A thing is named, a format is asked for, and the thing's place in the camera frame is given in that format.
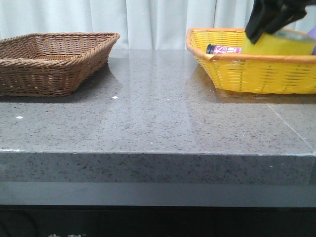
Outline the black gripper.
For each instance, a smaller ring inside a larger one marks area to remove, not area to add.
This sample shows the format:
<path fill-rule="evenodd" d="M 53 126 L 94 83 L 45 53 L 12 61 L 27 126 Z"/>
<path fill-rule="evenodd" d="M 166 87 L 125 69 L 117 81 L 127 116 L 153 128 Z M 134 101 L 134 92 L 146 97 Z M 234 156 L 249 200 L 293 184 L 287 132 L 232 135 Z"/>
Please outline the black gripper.
<path fill-rule="evenodd" d="M 245 28 L 247 39 L 256 44 L 263 33 L 273 34 L 304 18 L 313 0 L 255 0 Z"/>

